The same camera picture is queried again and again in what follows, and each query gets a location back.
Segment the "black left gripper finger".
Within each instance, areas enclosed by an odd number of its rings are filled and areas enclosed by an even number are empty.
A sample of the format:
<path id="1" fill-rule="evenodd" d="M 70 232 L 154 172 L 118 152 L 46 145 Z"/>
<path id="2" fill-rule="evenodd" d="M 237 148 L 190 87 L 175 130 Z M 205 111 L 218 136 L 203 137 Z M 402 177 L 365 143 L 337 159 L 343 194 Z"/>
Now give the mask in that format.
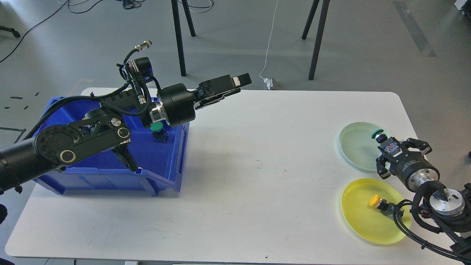
<path id="1" fill-rule="evenodd" d="M 216 100 L 237 93 L 229 74 L 210 79 L 199 84 L 199 100 Z"/>
<path id="2" fill-rule="evenodd" d="M 241 87 L 252 83 L 249 73 L 231 77 L 229 74 L 222 77 L 210 79 L 199 84 L 199 88 L 194 91 L 194 109 L 216 104 L 230 95 L 241 92 Z"/>

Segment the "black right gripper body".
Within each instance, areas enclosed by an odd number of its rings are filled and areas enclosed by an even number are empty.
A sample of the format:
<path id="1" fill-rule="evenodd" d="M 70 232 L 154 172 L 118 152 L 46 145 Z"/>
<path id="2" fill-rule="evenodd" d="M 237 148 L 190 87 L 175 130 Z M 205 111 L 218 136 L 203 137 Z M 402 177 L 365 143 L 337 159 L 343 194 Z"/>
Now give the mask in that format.
<path id="1" fill-rule="evenodd" d="M 389 169 L 386 169 L 385 179 L 397 176 L 411 192 L 416 192 L 425 182 L 440 180 L 439 171 L 421 152 L 408 151 L 397 156 L 385 153 L 385 163 L 390 165 Z"/>

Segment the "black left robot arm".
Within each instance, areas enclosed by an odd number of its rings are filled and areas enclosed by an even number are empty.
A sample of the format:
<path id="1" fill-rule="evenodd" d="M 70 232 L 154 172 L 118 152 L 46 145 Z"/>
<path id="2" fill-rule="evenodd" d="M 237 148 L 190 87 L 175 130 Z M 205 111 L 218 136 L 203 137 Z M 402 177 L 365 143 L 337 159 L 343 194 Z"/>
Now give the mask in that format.
<path id="1" fill-rule="evenodd" d="M 59 99 L 22 141 L 2 148 L 1 194 L 12 188 L 21 193 L 23 183 L 53 170 L 64 170 L 66 166 L 108 149 L 126 168 L 135 172 L 138 166 L 127 148 L 131 142 L 131 129 L 126 125 L 124 115 L 139 117 L 145 128 L 153 129 L 161 121 L 177 127 L 193 121 L 196 110 L 239 93 L 241 87 L 252 83 L 250 75 L 245 73 L 201 82 L 193 91 L 182 83 L 161 88 L 148 57 L 131 59 L 134 53 L 151 45 L 151 41 L 145 40 L 117 65 L 125 80 L 119 89 L 101 96 L 91 93 Z M 54 112 L 79 100 L 98 102 L 99 108 L 87 112 L 79 121 L 40 130 Z"/>

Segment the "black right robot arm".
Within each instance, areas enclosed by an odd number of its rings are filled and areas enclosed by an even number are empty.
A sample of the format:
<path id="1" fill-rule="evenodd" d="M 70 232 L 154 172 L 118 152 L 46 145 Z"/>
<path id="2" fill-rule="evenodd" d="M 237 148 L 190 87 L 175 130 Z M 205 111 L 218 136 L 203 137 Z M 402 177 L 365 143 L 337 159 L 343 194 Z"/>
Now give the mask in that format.
<path id="1" fill-rule="evenodd" d="M 462 191 L 446 188 L 439 180 L 439 171 L 425 155 L 432 151 L 429 143 L 414 138 L 398 141 L 387 137 L 382 130 L 372 134 L 379 143 L 381 155 L 376 159 L 378 175 L 382 179 L 397 176 L 405 187 L 414 192 L 413 200 L 397 204 L 374 196 L 370 206 L 390 218 L 407 237 L 422 249 L 429 249 L 446 258 L 470 264 L 470 184 Z M 416 223 L 432 233 L 445 233 L 453 241 L 450 250 L 429 243 L 412 233 L 403 223 L 403 207 L 410 206 Z"/>

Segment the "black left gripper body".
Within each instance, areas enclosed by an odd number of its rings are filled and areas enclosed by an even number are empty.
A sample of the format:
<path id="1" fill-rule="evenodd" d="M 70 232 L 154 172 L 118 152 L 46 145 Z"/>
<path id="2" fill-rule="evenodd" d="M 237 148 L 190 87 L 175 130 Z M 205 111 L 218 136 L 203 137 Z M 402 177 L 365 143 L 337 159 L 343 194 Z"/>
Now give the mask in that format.
<path id="1" fill-rule="evenodd" d="M 195 119 L 195 103 L 205 98 L 202 88 L 189 91 L 183 83 L 157 87 L 157 95 L 164 108 L 166 122 L 177 127 Z"/>

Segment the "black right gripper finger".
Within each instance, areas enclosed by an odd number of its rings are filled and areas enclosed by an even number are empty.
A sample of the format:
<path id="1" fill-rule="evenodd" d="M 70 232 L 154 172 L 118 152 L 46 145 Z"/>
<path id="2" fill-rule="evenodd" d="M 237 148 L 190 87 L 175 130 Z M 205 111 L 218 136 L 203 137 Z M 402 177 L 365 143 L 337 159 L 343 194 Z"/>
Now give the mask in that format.
<path id="1" fill-rule="evenodd" d="M 429 154 L 432 149 L 428 142 L 414 138 L 408 138 L 399 143 L 400 157 L 419 157 Z"/>
<path id="2" fill-rule="evenodd" d="M 391 172 L 390 169 L 386 168 L 386 163 L 391 163 L 394 159 L 391 155 L 380 155 L 376 159 L 376 169 L 378 176 L 383 180 L 387 179 L 390 176 L 396 176 L 395 172 Z"/>

